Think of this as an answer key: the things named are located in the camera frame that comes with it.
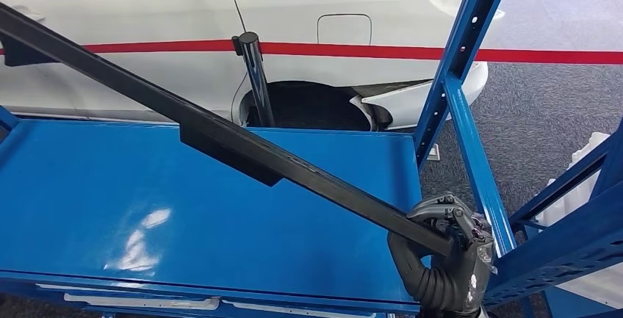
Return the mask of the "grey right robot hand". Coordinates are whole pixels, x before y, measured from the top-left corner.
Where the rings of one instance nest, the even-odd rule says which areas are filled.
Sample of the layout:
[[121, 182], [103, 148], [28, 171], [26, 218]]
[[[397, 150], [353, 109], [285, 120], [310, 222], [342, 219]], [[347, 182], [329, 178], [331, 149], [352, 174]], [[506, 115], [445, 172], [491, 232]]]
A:
[[494, 239], [486, 218], [447, 193], [417, 204], [407, 218], [452, 242], [449, 256], [389, 233], [393, 262], [418, 317], [486, 317], [482, 301], [493, 265]]

